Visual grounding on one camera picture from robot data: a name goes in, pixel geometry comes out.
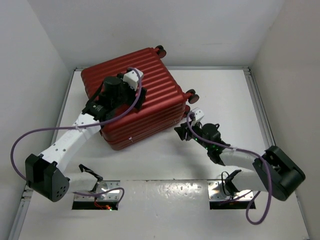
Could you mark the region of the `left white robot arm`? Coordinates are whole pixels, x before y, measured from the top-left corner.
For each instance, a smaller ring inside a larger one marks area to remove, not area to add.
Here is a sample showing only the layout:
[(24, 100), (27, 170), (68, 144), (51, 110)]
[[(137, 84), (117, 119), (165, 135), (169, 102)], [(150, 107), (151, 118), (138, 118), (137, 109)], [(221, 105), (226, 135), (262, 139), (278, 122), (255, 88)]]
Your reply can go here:
[(102, 195), (99, 190), (102, 176), (83, 164), (79, 165), (79, 173), (65, 174), (65, 170), (80, 148), (105, 125), (122, 119), (132, 109), (141, 109), (147, 93), (142, 86), (143, 77), (137, 68), (105, 77), (74, 124), (50, 147), (25, 160), (28, 187), (52, 202), (68, 193), (85, 197)]

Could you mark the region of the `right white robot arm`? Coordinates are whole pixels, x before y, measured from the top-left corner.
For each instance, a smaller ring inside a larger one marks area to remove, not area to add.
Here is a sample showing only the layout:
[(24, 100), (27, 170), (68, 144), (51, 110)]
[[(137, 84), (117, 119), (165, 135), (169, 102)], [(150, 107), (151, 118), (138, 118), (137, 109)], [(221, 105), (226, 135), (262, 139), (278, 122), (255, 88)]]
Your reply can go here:
[(224, 181), (229, 194), (253, 190), (285, 201), (305, 181), (305, 173), (278, 146), (270, 146), (263, 155), (234, 149), (222, 140), (219, 126), (196, 123), (189, 127), (182, 123), (174, 130), (182, 141), (195, 140), (205, 148), (213, 163), (237, 167)]

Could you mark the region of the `red suitcase blue lining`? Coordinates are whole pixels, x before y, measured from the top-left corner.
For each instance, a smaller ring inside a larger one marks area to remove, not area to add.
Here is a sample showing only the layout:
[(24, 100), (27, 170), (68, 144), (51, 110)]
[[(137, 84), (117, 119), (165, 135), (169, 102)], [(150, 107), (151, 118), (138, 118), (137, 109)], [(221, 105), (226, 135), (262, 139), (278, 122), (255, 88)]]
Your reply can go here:
[(83, 112), (100, 122), (100, 134), (113, 150), (122, 150), (159, 133), (187, 116), (199, 100), (194, 89), (183, 91), (162, 62), (162, 45), (85, 68), (88, 97)]

